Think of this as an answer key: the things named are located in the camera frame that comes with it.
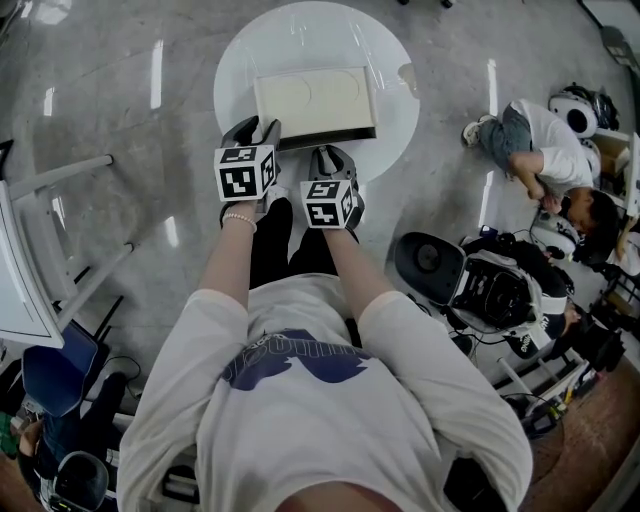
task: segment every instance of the black and white marker cube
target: black and white marker cube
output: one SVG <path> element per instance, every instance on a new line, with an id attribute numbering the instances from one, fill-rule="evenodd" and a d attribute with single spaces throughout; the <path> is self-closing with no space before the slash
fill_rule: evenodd
<path id="1" fill-rule="evenodd" d="M 351 180 L 303 181 L 300 193 L 311 228 L 342 229 L 353 212 Z"/>
<path id="2" fill-rule="evenodd" d="M 214 165 L 221 201 L 262 199 L 276 181 L 272 145 L 216 149 Z"/>

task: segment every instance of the bracelet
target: bracelet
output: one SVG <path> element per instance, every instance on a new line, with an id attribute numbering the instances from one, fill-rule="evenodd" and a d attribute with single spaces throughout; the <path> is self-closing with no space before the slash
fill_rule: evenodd
<path id="1" fill-rule="evenodd" d="M 248 222 L 249 224 L 251 224 L 251 227 L 253 228 L 253 232 L 255 234 L 256 231 L 258 231 L 258 225 L 252 221 L 249 217 L 245 217 L 244 215 L 240 215 L 239 213 L 233 213 L 233 212 L 229 212 L 229 213 L 225 213 L 222 216 L 222 227 L 224 227 L 224 221 L 227 219 L 239 219 L 239 220 L 243 220 L 245 222 Z"/>

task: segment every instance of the white box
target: white box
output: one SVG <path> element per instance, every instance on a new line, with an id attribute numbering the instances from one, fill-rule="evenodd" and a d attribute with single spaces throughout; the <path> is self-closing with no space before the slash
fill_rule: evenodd
<path id="1" fill-rule="evenodd" d="M 276 153 L 270 144 L 216 149 L 214 157 L 221 201 L 262 199 L 276 181 Z"/>
<path id="2" fill-rule="evenodd" d="M 262 130 L 275 119 L 282 123 L 280 151 L 376 137 L 366 67 L 257 77 L 254 91 Z"/>
<path id="3" fill-rule="evenodd" d="M 300 195 L 310 228 L 343 229 L 355 206 L 351 180 L 302 181 Z"/>

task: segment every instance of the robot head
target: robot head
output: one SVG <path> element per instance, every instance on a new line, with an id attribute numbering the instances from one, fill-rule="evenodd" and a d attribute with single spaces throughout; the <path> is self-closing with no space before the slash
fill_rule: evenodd
<path id="1" fill-rule="evenodd" d="M 598 118 L 591 103 L 575 94 L 554 94 L 549 100 L 549 110 L 567 123 L 580 139 L 593 137 L 598 129 Z"/>

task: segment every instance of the white shirt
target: white shirt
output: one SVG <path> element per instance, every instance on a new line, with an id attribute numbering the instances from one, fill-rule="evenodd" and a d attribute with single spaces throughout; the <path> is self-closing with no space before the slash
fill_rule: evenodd
<path id="1" fill-rule="evenodd" d="M 194 293 L 123 437 L 119 509 L 159 499 L 171 462 L 195 444 L 202 510 L 271 512 L 305 487 L 342 481 L 403 511 L 451 511 L 443 487 L 466 456 L 515 512 L 529 443 L 444 325 L 386 293 L 360 318 L 358 350 L 347 311 L 340 281 L 318 274 L 253 290 L 249 313 L 219 292 Z"/>
<path id="2" fill-rule="evenodd" d="M 640 233 L 631 232 L 624 244 L 624 256 L 618 259 L 616 250 L 611 251 L 607 263 L 617 265 L 628 276 L 637 276 L 640 274 Z"/>
<path id="3" fill-rule="evenodd" d="M 557 197 L 563 197 L 572 188 L 593 186 L 589 161 L 567 123 L 527 100 L 516 100 L 511 107 L 529 121 L 533 147 L 544 157 L 544 167 L 538 176 Z"/>

